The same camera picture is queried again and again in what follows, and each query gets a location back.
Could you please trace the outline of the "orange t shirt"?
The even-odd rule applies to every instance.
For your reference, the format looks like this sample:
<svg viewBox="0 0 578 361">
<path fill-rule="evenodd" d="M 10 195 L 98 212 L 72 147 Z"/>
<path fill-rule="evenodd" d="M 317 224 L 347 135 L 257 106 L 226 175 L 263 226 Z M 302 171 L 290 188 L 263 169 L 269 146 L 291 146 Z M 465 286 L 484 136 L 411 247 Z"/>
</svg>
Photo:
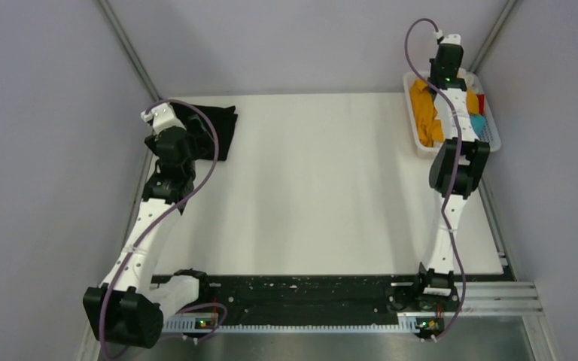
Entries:
<svg viewBox="0 0 578 361">
<path fill-rule="evenodd" d="M 445 137 L 427 84 L 417 78 L 409 88 L 409 97 L 421 145 L 439 147 Z M 469 115 L 479 114 L 476 94 L 470 88 L 467 89 L 466 103 Z"/>
</svg>

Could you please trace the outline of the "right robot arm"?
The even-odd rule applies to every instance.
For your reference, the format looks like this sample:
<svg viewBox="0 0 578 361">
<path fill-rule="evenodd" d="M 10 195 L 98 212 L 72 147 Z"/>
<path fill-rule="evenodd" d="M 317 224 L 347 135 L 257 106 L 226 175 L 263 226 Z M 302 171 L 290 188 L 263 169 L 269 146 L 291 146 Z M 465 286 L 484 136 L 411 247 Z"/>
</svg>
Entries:
<svg viewBox="0 0 578 361">
<path fill-rule="evenodd" d="M 456 236 L 490 154 L 489 144 L 481 141 L 472 127 L 467 84 L 458 74 L 463 54 L 460 44 L 439 41 L 430 60 L 430 74 L 425 77 L 445 136 L 428 176 L 439 212 L 435 233 L 412 285 L 395 287 L 389 297 L 390 306 L 397 311 L 454 311 L 460 305 L 455 274 L 463 273 L 464 267 Z"/>
</svg>

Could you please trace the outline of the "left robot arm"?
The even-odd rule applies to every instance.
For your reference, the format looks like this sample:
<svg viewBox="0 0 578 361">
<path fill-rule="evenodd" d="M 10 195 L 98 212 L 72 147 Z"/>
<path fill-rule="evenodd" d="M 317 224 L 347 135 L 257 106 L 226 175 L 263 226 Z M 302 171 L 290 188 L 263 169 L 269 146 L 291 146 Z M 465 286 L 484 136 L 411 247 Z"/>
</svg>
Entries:
<svg viewBox="0 0 578 361">
<path fill-rule="evenodd" d="M 187 116 L 157 111 L 145 117 L 153 132 L 144 140 L 153 154 L 153 172 L 144 184 L 138 214 L 120 255 L 97 287 L 89 287 L 83 306 L 102 347 L 151 348 L 164 323 L 182 308 L 208 307 L 211 290 L 195 275 L 174 275 L 158 288 L 152 278 L 166 241 L 187 203 L 212 173 L 196 185 L 196 162 L 218 162 L 218 131 L 203 112 Z"/>
</svg>

